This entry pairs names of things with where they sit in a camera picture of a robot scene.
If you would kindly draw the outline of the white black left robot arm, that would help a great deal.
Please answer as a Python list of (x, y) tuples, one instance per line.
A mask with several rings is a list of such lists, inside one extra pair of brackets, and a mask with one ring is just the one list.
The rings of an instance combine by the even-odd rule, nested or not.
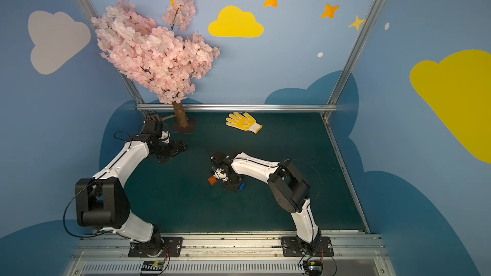
[(160, 231), (131, 212), (124, 186), (147, 157), (166, 162), (186, 149), (183, 141), (171, 138), (162, 117), (157, 113), (148, 115), (140, 133), (125, 139), (121, 151), (106, 167), (75, 184), (77, 223), (159, 248)]

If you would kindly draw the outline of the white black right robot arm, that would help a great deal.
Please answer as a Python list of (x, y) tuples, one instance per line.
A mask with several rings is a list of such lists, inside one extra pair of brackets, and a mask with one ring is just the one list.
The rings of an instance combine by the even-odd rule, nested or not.
[(282, 209), (289, 212), (296, 228), (297, 243), (304, 250), (314, 250), (322, 236), (311, 210), (310, 186), (291, 159), (271, 162), (244, 152), (227, 155), (215, 152), (211, 158), (215, 180), (226, 189), (237, 192), (246, 176), (267, 184)]

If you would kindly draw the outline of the orange lego brick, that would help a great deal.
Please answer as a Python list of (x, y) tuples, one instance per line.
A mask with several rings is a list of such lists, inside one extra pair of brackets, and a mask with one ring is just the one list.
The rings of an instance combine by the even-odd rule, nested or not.
[(210, 177), (208, 179), (208, 181), (210, 182), (211, 185), (214, 185), (215, 183), (217, 183), (217, 180), (216, 180), (216, 178), (214, 176)]

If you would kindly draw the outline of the yellow white work glove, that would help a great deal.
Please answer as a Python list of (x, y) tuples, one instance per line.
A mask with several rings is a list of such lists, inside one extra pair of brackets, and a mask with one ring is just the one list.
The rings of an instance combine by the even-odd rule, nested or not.
[(226, 118), (226, 125), (242, 131), (253, 132), (254, 134), (258, 134), (263, 127), (247, 112), (230, 113)]

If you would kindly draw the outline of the artificial pink blossom tree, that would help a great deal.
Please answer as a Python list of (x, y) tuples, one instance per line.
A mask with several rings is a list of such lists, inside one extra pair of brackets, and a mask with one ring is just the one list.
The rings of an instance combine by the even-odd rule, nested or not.
[(101, 56), (172, 106), (182, 127), (188, 123), (182, 102), (196, 90), (192, 80), (207, 75), (220, 55), (198, 32), (187, 38), (174, 33), (174, 28), (185, 31), (195, 15), (196, 0), (170, 0), (160, 26), (139, 14), (134, 3), (118, 0), (91, 20)]

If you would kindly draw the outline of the left green circuit board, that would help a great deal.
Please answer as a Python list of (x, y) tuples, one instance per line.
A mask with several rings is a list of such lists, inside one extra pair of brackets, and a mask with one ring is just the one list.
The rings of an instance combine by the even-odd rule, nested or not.
[(140, 268), (140, 275), (160, 275), (163, 271), (162, 261), (144, 261)]

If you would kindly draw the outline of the green circuit board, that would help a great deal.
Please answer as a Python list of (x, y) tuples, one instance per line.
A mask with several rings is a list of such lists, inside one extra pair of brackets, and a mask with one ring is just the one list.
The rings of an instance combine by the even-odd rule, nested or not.
[(163, 271), (162, 261), (144, 261), (140, 268), (140, 275), (160, 275)]
[(321, 260), (305, 260), (303, 262), (303, 274), (306, 276), (321, 276), (323, 263)]

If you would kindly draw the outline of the right green circuit board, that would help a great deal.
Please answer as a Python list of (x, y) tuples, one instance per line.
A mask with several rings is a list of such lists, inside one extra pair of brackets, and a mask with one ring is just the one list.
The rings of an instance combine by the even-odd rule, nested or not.
[(306, 276), (321, 276), (323, 263), (321, 260), (305, 260), (303, 262), (303, 274)]

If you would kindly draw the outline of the horizontal aluminium back rail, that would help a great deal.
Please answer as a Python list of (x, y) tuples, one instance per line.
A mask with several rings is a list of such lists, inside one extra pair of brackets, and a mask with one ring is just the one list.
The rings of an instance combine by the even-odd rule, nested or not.
[(335, 112), (336, 105), (309, 105), (309, 104), (184, 104), (185, 111), (193, 112)]

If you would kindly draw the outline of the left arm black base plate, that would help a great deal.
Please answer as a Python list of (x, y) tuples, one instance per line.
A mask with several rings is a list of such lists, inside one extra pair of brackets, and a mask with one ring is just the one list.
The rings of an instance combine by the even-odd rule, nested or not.
[(129, 258), (178, 258), (182, 250), (183, 237), (164, 236), (158, 243), (131, 242), (128, 253)]

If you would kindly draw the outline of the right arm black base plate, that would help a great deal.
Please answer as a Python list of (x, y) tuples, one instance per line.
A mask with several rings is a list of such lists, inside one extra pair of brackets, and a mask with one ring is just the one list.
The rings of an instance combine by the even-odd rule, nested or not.
[(328, 236), (317, 237), (312, 244), (296, 236), (282, 236), (280, 245), (284, 257), (321, 256), (321, 254), (327, 257), (334, 256), (333, 245)]

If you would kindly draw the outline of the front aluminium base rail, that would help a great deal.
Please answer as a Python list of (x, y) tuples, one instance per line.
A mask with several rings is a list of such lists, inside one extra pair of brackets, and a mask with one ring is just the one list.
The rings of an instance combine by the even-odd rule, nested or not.
[(106, 235), (82, 239), (65, 275), (140, 275), (144, 261), (162, 261), (160, 275), (304, 275), (305, 260), (321, 260), (322, 275), (395, 275), (380, 235), (322, 231), (334, 256), (284, 257), (282, 236), (292, 231), (175, 233), (184, 238), (178, 258), (129, 258), (130, 241)]

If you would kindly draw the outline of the right side table rail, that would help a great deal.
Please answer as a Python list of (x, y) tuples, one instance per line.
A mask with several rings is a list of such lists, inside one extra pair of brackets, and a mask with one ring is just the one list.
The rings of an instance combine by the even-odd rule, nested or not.
[(366, 220), (366, 217), (365, 217), (365, 214), (363, 212), (363, 209), (362, 209), (362, 206), (360, 204), (360, 201), (359, 201), (359, 198), (358, 198), (358, 195), (356, 194), (356, 191), (354, 189), (354, 185), (352, 183), (352, 180), (350, 178), (350, 175), (349, 175), (349, 172), (347, 171), (347, 168), (346, 168), (346, 165), (345, 165), (345, 162), (344, 162), (344, 159), (341, 155), (341, 152), (340, 152), (340, 149), (339, 149), (339, 146), (338, 146), (338, 143), (336, 141), (336, 138), (334, 136), (334, 133), (332, 131), (332, 128), (331, 128), (331, 125), (329, 123), (329, 116), (327, 115), (327, 113), (323, 113), (322, 114), (322, 121), (323, 121), (323, 124), (326, 128), (326, 132), (329, 136), (329, 139), (330, 139), (330, 142), (331, 142), (331, 145), (332, 145), (332, 148), (334, 150), (334, 154), (336, 156), (336, 159), (340, 165), (340, 169), (341, 169), (341, 172), (343, 173), (343, 176), (344, 176), (344, 179), (345, 179), (345, 182), (347, 184), (347, 187), (349, 189), (349, 192), (350, 192), (350, 195), (351, 195), (351, 198), (355, 204), (355, 207), (358, 211), (358, 215), (360, 216), (362, 222), (363, 222), (363, 226), (364, 226), (364, 232), (366, 234), (371, 234), (371, 230), (369, 228), (369, 225), (368, 225), (368, 222)]

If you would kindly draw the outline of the right diagonal aluminium post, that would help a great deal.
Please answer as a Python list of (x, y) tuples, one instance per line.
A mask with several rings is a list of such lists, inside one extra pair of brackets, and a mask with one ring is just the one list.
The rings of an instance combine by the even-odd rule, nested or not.
[(351, 53), (348, 57), (348, 60), (341, 71), (341, 74), (334, 86), (334, 89), (329, 97), (329, 101), (327, 103), (328, 106), (333, 106), (334, 110), (324, 111), (322, 114), (322, 119), (327, 122), (332, 112), (335, 112), (337, 109), (337, 103), (339, 98), (341, 97), (342, 91), (346, 86), (347, 81), (351, 73), (354, 70), (354, 67), (359, 59), (359, 56), (363, 52), (364, 46), (372, 32), (372, 29), (385, 5), (387, 0), (373, 0), (366, 15), (366, 20), (363, 24), (363, 27), (359, 31), (357, 38), (355, 40), (354, 46), (351, 50)]

